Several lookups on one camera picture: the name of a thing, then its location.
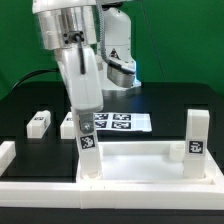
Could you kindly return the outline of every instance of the green backdrop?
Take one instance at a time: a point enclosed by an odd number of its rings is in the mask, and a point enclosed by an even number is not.
[[[138,77],[148,82],[200,82],[224,96],[224,1],[145,0],[123,6],[133,22],[133,57]],[[32,0],[7,0],[0,7],[0,98],[24,74],[52,68],[43,50]],[[57,74],[38,80],[60,80]]]

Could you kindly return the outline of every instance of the black label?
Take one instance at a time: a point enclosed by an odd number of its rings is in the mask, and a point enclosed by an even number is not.
[[[81,137],[80,141],[83,150],[95,148],[95,141],[93,135]]]
[[[113,129],[119,129],[119,130],[130,130],[131,129],[131,123],[130,122],[112,122],[112,128]]]
[[[107,127],[107,122],[106,121],[96,121],[96,128],[106,128]]]
[[[94,114],[95,120],[107,120],[109,117],[109,114]]]
[[[113,119],[116,121],[131,121],[130,114],[114,114]]]
[[[119,58],[119,56],[118,56],[118,53],[117,53],[117,51],[115,50],[115,48],[112,50],[112,52],[110,53],[110,57],[111,58],[116,58],[116,59],[118,59],[118,60],[121,60],[120,58]]]
[[[204,142],[203,141],[189,141],[188,150],[190,154],[204,154]]]
[[[35,117],[34,120],[35,121],[42,121],[44,119],[44,117]]]

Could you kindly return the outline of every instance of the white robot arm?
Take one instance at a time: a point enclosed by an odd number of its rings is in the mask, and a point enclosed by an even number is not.
[[[55,52],[71,101],[83,178],[96,178],[101,175],[101,159],[93,113],[102,110],[103,97],[96,56],[90,47],[97,43],[93,6],[97,4],[99,11],[101,4],[119,2],[124,1],[33,1],[33,13],[38,15],[44,46]],[[127,66],[125,62],[102,57],[111,68],[112,81],[114,69],[131,79],[135,75],[135,68]]]

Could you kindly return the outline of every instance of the black table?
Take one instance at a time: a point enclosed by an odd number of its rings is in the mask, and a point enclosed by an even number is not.
[[[151,133],[99,131],[99,141],[184,140],[188,109],[210,112],[208,149],[224,171],[224,99],[193,83],[144,83],[141,93],[105,98],[105,112],[149,113]],[[37,111],[51,111],[52,124],[41,140],[28,140],[26,125]],[[16,142],[16,158],[0,181],[74,182],[78,154],[73,140],[60,139],[70,111],[63,83],[21,85],[0,101],[0,144]],[[80,210],[0,208],[0,223],[223,223],[224,211]]]

